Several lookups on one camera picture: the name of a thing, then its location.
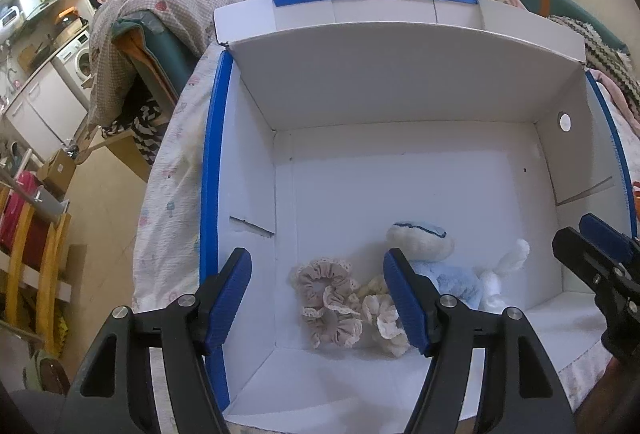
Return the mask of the light blue fluffy scrunchie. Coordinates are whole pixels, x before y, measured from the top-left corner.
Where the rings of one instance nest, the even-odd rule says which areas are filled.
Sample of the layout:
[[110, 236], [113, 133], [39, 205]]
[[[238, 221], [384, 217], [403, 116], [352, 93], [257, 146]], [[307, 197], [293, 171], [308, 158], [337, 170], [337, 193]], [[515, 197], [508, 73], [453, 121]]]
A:
[[453, 295], [472, 310], [480, 308], [483, 284], [472, 269], [422, 260], [409, 264], [416, 274], [431, 280], [439, 294]]

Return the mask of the black white zebra cloth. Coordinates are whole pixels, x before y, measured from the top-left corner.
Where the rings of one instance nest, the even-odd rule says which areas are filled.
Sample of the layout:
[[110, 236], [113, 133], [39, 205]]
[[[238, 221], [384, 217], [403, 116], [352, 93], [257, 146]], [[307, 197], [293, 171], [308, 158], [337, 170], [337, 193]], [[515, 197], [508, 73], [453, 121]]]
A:
[[102, 128], [102, 137], [111, 138], [130, 131], [134, 146], [145, 162], [152, 165], [166, 131], [165, 124], [155, 124], [162, 115], [160, 106], [153, 99], [142, 102], [137, 107], [132, 104], [129, 108], [123, 108], [120, 116], [110, 126]]

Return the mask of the white washing machine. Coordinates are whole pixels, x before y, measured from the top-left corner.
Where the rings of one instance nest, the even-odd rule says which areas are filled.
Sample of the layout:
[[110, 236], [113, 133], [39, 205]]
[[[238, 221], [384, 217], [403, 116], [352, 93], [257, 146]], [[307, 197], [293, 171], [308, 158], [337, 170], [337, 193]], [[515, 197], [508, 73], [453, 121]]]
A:
[[53, 67], [86, 109], [91, 94], [91, 67], [88, 30], [82, 30], [55, 54]]

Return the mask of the cream lace scrunchie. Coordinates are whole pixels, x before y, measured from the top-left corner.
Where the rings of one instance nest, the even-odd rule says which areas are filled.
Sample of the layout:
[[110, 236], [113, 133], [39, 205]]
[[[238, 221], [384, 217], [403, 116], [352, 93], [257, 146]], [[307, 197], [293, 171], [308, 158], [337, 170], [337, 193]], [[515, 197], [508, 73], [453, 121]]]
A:
[[360, 288], [363, 320], [372, 328], [372, 339], [387, 355], [399, 358], [410, 348], [407, 333], [382, 275]]

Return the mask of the white knotted cloth toy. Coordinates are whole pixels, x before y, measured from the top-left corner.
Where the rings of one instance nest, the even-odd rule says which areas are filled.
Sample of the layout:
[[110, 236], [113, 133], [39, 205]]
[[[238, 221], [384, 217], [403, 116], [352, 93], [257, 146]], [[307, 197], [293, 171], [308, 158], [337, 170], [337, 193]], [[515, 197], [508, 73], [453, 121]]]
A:
[[481, 269], [477, 273], [483, 295], [478, 309], [482, 312], [501, 314], [508, 306], [502, 294], [506, 280], [525, 265], [530, 253], [529, 243], [525, 239], [515, 241], [514, 247], [506, 252], [493, 268]]

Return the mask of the beige lace scrunchie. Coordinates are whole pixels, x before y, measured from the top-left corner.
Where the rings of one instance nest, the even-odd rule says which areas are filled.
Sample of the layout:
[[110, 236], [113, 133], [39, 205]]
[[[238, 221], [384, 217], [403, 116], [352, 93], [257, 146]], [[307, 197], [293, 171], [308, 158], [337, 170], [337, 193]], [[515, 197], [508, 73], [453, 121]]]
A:
[[292, 286], [300, 316], [316, 350], [323, 345], [352, 348], [360, 340], [363, 320], [352, 266], [337, 258], [317, 258], [293, 269]]

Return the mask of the white kitchen cabinet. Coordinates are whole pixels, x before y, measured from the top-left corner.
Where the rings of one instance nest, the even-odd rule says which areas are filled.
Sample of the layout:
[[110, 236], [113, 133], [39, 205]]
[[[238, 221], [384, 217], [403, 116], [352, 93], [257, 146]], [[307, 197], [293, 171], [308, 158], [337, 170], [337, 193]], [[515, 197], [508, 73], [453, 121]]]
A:
[[48, 160], [84, 123], [87, 109], [50, 62], [22, 87], [4, 115], [41, 160]]

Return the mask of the striped fuzzy blanket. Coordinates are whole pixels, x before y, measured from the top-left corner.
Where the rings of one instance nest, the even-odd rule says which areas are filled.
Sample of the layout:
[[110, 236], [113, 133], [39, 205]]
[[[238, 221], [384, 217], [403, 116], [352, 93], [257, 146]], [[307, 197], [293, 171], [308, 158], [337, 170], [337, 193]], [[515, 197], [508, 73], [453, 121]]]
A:
[[567, 16], [551, 15], [550, 20], [568, 27], [585, 40], [587, 66], [606, 74], [622, 91], [631, 114], [639, 119], [639, 79], [628, 55], [603, 41], [600, 33], [588, 22]]

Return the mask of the cardboard box on floor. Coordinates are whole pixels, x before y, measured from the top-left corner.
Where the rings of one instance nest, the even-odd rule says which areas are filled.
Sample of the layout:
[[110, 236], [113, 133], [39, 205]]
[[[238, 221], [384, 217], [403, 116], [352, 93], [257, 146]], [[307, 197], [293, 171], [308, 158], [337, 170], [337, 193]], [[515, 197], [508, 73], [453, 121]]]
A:
[[76, 163], [64, 149], [59, 149], [49, 160], [38, 168], [36, 177], [50, 194], [61, 198], [66, 194], [76, 170]]

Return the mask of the blue white cardboard box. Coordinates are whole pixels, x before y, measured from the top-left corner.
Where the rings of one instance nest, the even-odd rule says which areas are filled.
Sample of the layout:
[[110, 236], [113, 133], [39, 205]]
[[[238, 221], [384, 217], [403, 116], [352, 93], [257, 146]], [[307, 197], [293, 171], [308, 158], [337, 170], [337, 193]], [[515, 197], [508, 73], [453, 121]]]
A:
[[317, 258], [382, 270], [388, 228], [430, 223], [450, 261], [491, 266], [557, 369], [600, 340], [555, 232], [596, 214], [637, 231], [630, 157], [582, 37], [487, 0], [250, 0], [218, 8], [203, 160], [201, 272], [248, 251], [252, 276], [208, 363], [227, 420], [285, 433], [398, 433], [428, 362], [314, 348], [294, 289]]

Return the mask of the white patterned bed sheet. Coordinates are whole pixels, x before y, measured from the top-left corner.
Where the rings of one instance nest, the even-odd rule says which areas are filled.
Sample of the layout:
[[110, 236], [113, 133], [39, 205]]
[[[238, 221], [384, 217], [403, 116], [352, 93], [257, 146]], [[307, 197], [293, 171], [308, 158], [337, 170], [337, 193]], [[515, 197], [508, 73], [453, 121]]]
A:
[[[195, 289], [200, 251], [200, 192], [206, 112], [222, 47], [217, 43], [214, 16], [209, 15], [209, 46], [201, 52], [194, 72], [188, 73], [168, 130], [160, 145], [140, 213], [134, 247], [134, 309], [152, 310], [169, 304], [178, 290]], [[631, 180], [639, 181], [639, 122], [629, 124], [617, 107], [618, 94], [599, 88], [622, 138]], [[561, 362], [559, 376], [575, 411], [605, 374], [611, 354], [599, 340], [589, 342], [586, 354]]]

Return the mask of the wooden yellow chair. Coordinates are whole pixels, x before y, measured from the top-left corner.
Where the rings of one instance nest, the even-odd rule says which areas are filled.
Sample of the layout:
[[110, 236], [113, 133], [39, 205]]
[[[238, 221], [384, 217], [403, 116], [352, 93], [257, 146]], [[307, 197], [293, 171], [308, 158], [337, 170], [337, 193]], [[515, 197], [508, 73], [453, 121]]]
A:
[[70, 302], [72, 287], [61, 279], [61, 262], [72, 216], [63, 212], [47, 224], [40, 265], [25, 263], [27, 240], [36, 208], [26, 202], [18, 216], [14, 243], [1, 252], [1, 325], [32, 347], [58, 357], [67, 336], [61, 304]]

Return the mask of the teal headboard cushion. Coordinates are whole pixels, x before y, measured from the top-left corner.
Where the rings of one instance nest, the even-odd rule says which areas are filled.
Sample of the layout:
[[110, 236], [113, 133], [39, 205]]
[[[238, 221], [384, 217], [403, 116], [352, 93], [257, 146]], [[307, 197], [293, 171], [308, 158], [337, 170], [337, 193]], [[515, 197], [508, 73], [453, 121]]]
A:
[[530, 11], [536, 12], [537, 15], [548, 16], [564, 16], [579, 20], [585, 24], [590, 24], [596, 30], [605, 44], [620, 50], [626, 54], [630, 54], [628, 46], [620, 40], [613, 32], [608, 30], [602, 22], [593, 17], [582, 6], [579, 6], [572, 0], [520, 0], [523, 5]]

